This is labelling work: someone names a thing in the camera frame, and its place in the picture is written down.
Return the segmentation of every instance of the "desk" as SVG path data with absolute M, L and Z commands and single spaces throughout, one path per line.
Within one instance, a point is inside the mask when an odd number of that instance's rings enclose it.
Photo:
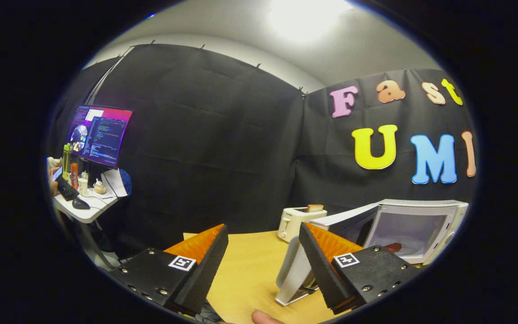
M 195 234 L 184 233 L 187 239 Z M 233 324 L 253 324 L 257 308 L 285 324 L 320 323 L 333 315 L 321 291 L 282 306 L 275 300 L 275 283 L 289 244 L 277 237 L 277 230 L 250 234 L 229 234 L 229 244 L 207 294 L 211 307 Z
M 58 194 L 53 197 L 53 202 L 56 209 L 59 209 L 65 215 L 72 217 L 81 223 L 90 224 L 99 217 L 99 215 L 103 214 L 107 210 L 107 208 L 113 206 L 113 204 L 119 200 L 116 197 L 100 199 L 90 194 L 88 195 L 78 195 L 78 198 L 82 201 L 85 201 L 91 207 L 90 209 L 76 209 L 73 207 L 73 201 L 66 201 L 65 198 Z
M 110 268 L 115 268 L 119 265 L 113 265 L 105 258 L 103 252 L 97 246 L 97 243 L 93 239 L 91 232 L 89 231 L 90 223 L 93 223 L 99 217 L 99 215 L 103 214 L 107 210 L 107 208 L 113 206 L 113 204 L 119 200 L 117 197 L 100 199 L 98 197 L 92 195 L 78 195 L 79 199 L 85 201 L 91 207 L 90 209 L 76 209 L 73 207 L 73 201 L 66 201 L 65 198 L 58 194 L 53 197 L 53 203 L 56 209 L 67 215 L 70 219 L 78 220 L 77 224 L 81 228 L 81 232 L 87 241 L 87 243 L 91 246 L 93 252 Z

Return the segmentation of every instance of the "water bottle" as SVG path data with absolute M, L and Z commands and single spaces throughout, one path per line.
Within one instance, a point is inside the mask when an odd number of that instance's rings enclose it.
M 62 158 L 62 168 L 63 168 L 63 178 L 65 181 L 69 181 L 69 174 L 71 171 L 71 165 L 69 164 L 69 156 L 71 154 L 71 144 L 67 143 L 63 146 L 63 158 Z

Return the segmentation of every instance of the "white wall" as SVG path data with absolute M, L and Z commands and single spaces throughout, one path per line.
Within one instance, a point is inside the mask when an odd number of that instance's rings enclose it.
M 190 34 L 148 36 L 112 45 L 99 51 L 99 53 L 85 65 L 85 68 L 96 62 L 117 57 L 125 53 L 131 45 L 149 44 L 154 39 L 156 40 L 155 44 L 185 45 L 196 48 L 200 48 L 205 44 L 203 48 L 205 50 L 227 55 L 239 61 L 251 64 L 252 66 L 257 66 L 257 64 L 261 63 L 259 67 L 261 70 L 273 74 L 296 88 L 302 86 L 303 92 L 314 92 L 315 90 L 325 87 L 322 82 L 300 68 L 255 47 L 243 45 L 228 39 Z

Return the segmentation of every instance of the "paper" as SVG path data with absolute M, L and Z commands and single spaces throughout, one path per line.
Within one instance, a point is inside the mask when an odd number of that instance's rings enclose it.
M 119 169 L 103 172 L 101 174 L 101 181 L 103 181 L 103 186 L 107 189 L 105 194 L 110 192 L 113 194 L 113 192 L 115 192 L 115 195 L 118 197 L 127 196 L 127 191 L 125 190 L 125 186 L 123 186 L 123 180 L 121 180 Z

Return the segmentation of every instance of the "ceiling light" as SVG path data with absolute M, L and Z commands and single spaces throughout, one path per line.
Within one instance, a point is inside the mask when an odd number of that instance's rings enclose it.
M 290 38 L 313 39 L 329 30 L 339 13 L 353 8 L 344 0 L 273 0 L 271 25 Z

